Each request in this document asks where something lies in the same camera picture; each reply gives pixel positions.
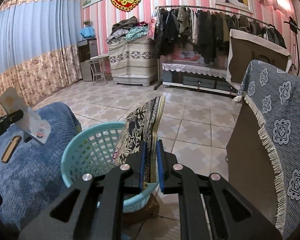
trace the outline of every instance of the metal clothes rail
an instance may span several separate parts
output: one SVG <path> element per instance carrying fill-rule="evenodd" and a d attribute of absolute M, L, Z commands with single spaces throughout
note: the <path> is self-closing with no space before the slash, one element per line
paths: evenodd
<path fill-rule="evenodd" d="M 260 21 L 260 20 L 258 20 L 258 19 L 255 19 L 255 18 L 253 18 L 253 17 L 247 16 L 247 15 L 245 15 L 245 14 L 236 13 L 236 12 L 232 12 L 232 11 L 228 11 L 228 10 L 223 10 L 223 9 L 218 9 L 218 8 L 213 8 L 213 7 L 196 6 L 196 5 L 165 5 L 165 6 L 156 6 L 156 8 L 170 8 L 170 7 L 181 7 L 181 6 L 189 7 L 189 8 L 200 8 L 200 9 L 208 9 L 208 10 L 214 10 L 214 11 L 222 11 L 222 12 L 227 12 L 227 13 L 232 13 L 232 14 L 242 15 L 242 16 L 245 16 L 245 17 L 247 17 L 247 18 L 249 18 L 249 19 L 256 20 L 257 22 L 260 22 L 260 23 L 263 23 L 263 24 L 269 26 L 268 23 L 263 22 L 263 21 Z"/>

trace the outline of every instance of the silver screw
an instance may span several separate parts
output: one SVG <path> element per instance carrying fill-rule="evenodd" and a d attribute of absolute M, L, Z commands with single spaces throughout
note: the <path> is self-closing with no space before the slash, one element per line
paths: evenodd
<path fill-rule="evenodd" d="M 122 164 L 120 166 L 120 170 L 122 170 L 122 171 L 127 171 L 128 169 L 130 169 L 130 165 L 129 164 Z"/>
<path fill-rule="evenodd" d="M 183 169 L 182 164 L 176 163 L 172 166 L 172 168 L 176 171 L 181 171 Z"/>
<path fill-rule="evenodd" d="M 212 173 L 210 175 L 210 177 L 212 180 L 220 180 L 221 179 L 221 176 L 218 173 Z"/>
<path fill-rule="evenodd" d="M 90 173 L 83 174 L 83 176 L 82 176 L 82 179 L 83 179 L 84 181 L 89 181 L 89 180 L 91 180 L 92 178 L 93 178 L 93 176 L 92 176 L 92 174 L 90 174 Z"/>

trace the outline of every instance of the blue curtain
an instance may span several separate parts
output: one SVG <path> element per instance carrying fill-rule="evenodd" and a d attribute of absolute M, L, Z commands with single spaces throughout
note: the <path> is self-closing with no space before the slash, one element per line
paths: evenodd
<path fill-rule="evenodd" d="M 24 61 L 76 45 L 80 0 L 23 2 L 0 11 L 0 74 Z"/>

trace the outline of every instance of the teal plastic basket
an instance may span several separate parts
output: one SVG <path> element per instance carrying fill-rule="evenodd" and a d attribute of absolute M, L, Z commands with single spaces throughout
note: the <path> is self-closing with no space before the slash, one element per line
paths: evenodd
<path fill-rule="evenodd" d="M 83 174 L 100 176 L 115 167 L 112 156 L 123 127 L 124 122 L 97 124 L 82 131 L 70 141 L 61 159 L 62 179 L 67 187 L 80 179 Z M 158 184 L 159 181 L 149 183 L 139 195 L 125 200 L 123 212 L 130 213 L 143 208 Z"/>

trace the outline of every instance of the red paper tag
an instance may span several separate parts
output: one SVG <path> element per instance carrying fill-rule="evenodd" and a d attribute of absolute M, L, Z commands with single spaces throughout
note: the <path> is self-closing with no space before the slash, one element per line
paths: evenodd
<path fill-rule="evenodd" d="M 114 163 L 114 160 L 117 158 L 118 152 L 119 152 L 119 148 L 117 147 L 117 148 L 115 149 L 114 155 L 113 155 L 113 157 L 112 157 L 112 163 Z"/>

